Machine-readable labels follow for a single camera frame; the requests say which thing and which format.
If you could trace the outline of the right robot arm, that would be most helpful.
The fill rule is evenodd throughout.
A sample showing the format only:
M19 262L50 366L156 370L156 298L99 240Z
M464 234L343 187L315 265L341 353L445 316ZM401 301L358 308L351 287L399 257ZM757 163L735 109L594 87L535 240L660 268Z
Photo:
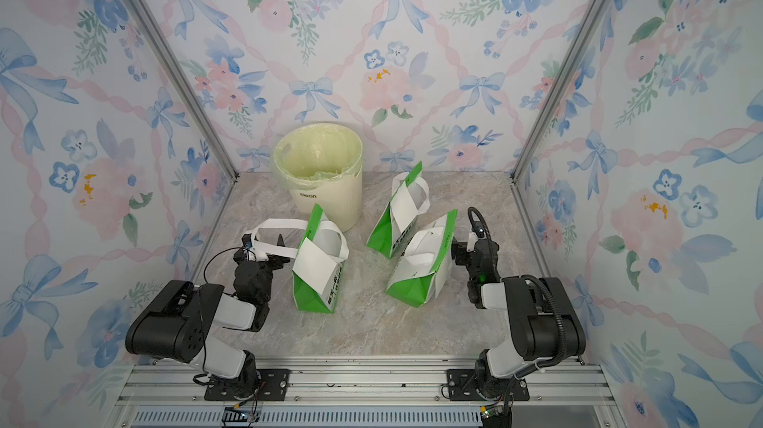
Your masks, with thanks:
M447 372L452 400L527 401L530 374L586 350L582 324L560 279L528 274L502 278L498 249L486 238L451 246L455 264L468 272L470 302L480 310L504 313L509 326L504 343L482 351L473 370Z

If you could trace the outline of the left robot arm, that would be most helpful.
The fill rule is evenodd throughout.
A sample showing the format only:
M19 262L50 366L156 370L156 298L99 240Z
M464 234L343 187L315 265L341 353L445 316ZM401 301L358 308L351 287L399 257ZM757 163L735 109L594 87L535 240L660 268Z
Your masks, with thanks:
M277 376L263 374L254 354L218 339L212 328L259 332L270 312L274 272L286 267L291 257L285 252L256 254L247 246L232 251L236 261L232 294L221 284L168 282L130 326L125 348L137 356L194 366L199 373L193 382L206 388L207 401L282 397L286 370Z

